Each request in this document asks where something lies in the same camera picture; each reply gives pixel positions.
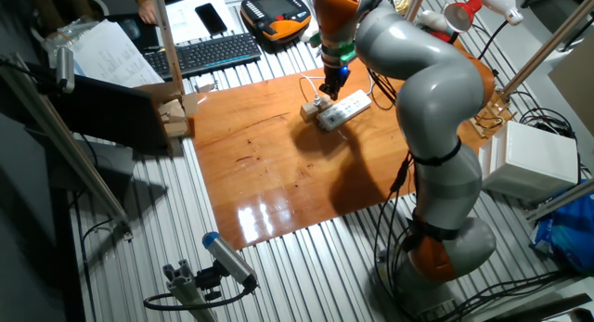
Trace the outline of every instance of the blue plastic bag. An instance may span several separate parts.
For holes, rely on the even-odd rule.
[[[594,276],[594,193],[570,202],[543,219],[533,248]]]

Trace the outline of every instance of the white box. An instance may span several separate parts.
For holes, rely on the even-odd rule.
[[[506,123],[479,149],[483,188],[542,201],[577,183],[575,140],[517,122]]]

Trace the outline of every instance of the computer monitor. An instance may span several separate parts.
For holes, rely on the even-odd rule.
[[[30,63],[27,67],[37,77],[56,81],[55,70]],[[146,155],[169,153],[169,138],[148,93],[76,75],[71,94],[48,97],[72,132],[113,141]]]

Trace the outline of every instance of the red object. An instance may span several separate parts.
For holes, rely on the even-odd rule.
[[[470,0],[466,3],[452,3],[444,10],[445,21],[452,30],[459,33],[466,32],[472,26],[474,14],[477,13],[481,7],[483,7],[483,2],[481,0]]]
[[[446,43],[449,43],[450,36],[443,33],[443,32],[429,32],[430,35],[434,36],[437,39],[441,39]]]

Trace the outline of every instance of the orange controller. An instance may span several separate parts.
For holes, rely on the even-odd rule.
[[[257,35],[278,43],[294,39],[312,18],[301,0],[245,0],[241,2],[241,16]]]

